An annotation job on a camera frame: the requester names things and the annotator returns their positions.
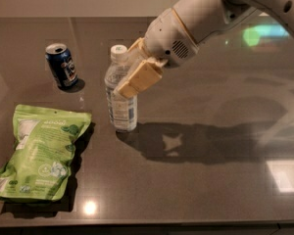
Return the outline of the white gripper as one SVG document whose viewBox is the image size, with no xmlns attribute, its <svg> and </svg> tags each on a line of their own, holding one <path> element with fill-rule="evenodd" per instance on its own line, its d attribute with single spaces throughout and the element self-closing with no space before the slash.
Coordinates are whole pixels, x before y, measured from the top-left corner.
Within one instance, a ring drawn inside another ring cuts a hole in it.
<svg viewBox="0 0 294 235">
<path fill-rule="evenodd" d="M 145 49 L 153 57 L 167 60 L 170 68 L 180 67 L 199 50 L 174 9 L 165 10 L 150 23 L 144 39 L 138 38 L 127 50 L 128 59 L 146 59 Z M 115 88 L 115 94 L 129 99 L 161 80 L 163 64 L 155 58 L 136 61 Z"/>
</svg>

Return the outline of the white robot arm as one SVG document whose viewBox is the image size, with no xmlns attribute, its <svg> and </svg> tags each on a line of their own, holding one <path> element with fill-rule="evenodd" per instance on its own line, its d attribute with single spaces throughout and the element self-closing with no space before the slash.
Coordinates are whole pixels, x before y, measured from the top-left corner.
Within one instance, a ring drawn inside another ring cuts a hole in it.
<svg viewBox="0 0 294 235">
<path fill-rule="evenodd" d="M 163 67 L 177 68 L 199 46 L 264 12 L 294 38 L 294 0 L 179 0 L 148 26 L 128 49 L 128 74 L 114 90 L 126 99 L 157 83 Z"/>
</svg>

